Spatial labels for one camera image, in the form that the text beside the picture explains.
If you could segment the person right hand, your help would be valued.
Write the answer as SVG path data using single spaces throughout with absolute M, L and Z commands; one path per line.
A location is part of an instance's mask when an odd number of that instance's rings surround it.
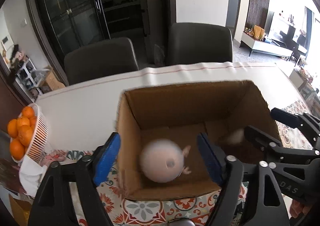
M 297 218 L 300 214 L 306 215 L 310 211 L 310 206 L 304 205 L 299 201 L 293 200 L 290 206 L 290 215 Z

